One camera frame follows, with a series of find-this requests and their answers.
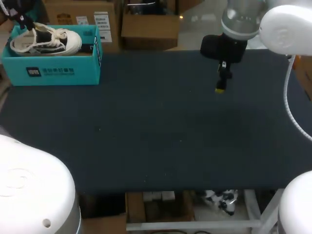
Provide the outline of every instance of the cow-print object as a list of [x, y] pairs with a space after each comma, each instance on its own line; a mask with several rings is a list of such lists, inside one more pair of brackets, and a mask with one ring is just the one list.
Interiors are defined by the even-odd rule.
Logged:
[[204, 190], [196, 191], [196, 195], [201, 197], [202, 200], [208, 205], [216, 205], [219, 209], [223, 210], [229, 215], [234, 215], [235, 202], [238, 197], [238, 190]]

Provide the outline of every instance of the white metal frame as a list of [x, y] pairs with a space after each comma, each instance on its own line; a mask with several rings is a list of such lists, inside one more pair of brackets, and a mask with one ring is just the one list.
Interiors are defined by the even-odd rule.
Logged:
[[130, 223], [127, 224], [127, 231], [252, 228], [252, 234], [268, 234], [277, 223], [278, 204], [282, 193], [282, 189], [276, 192], [261, 215], [254, 190], [244, 190], [249, 220]]

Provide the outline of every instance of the table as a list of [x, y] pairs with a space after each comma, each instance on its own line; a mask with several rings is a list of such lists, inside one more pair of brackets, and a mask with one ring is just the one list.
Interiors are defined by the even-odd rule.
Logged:
[[[284, 105], [285, 56], [246, 51], [222, 95], [218, 62], [198, 51], [105, 55], [102, 64], [98, 86], [14, 87], [0, 114], [13, 137], [62, 160], [79, 192], [278, 189], [312, 170], [312, 144]], [[312, 133], [293, 73], [288, 92]]]

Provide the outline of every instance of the sneaker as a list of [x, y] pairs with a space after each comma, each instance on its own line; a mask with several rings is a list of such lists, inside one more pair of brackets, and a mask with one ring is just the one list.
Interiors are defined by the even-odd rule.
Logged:
[[82, 45], [78, 33], [55, 29], [41, 23], [14, 38], [10, 47], [21, 56], [68, 56], [77, 53]]

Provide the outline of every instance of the paper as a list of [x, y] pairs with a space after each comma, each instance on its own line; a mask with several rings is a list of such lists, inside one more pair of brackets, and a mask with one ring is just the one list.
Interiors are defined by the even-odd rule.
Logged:
[[152, 192], [153, 200], [161, 200], [161, 192]]
[[176, 199], [174, 191], [162, 191], [161, 195], [163, 201], [171, 201]]
[[107, 11], [95, 11], [94, 12], [95, 15], [108, 15]]
[[109, 24], [109, 17], [107, 14], [102, 15], [94, 14], [94, 19], [99, 30], [111, 30], [111, 26]]
[[143, 192], [143, 201], [153, 201], [153, 193], [152, 192]]
[[100, 31], [101, 42], [113, 42], [111, 31]]
[[86, 16], [77, 16], [76, 20], [78, 25], [89, 25], [88, 18]]

